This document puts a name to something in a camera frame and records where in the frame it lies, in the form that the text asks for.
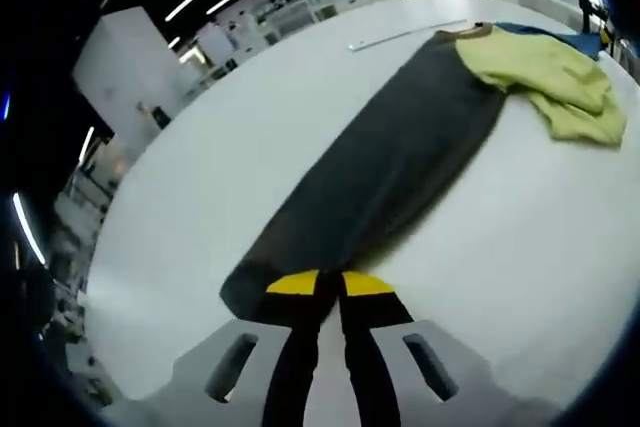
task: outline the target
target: table surface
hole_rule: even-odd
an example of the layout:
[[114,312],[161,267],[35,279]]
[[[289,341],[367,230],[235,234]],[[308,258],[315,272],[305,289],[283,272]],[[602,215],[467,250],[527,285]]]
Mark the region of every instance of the table surface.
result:
[[[498,0],[389,0],[313,26],[202,94],[128,173],[91,265],[87,335],[125,395],[231,314],[218,292],[297,182],[432,34],[348,45],[456,19],[567,27]],[[554,142],[512,96],[469,168],[371,272],[488,360],[496,382],[566,405],[621,335],[640,280],[640,90],[600,65],[629,114],[619,151]],[[323,326],[306,425],[359,425],[334,312]]]

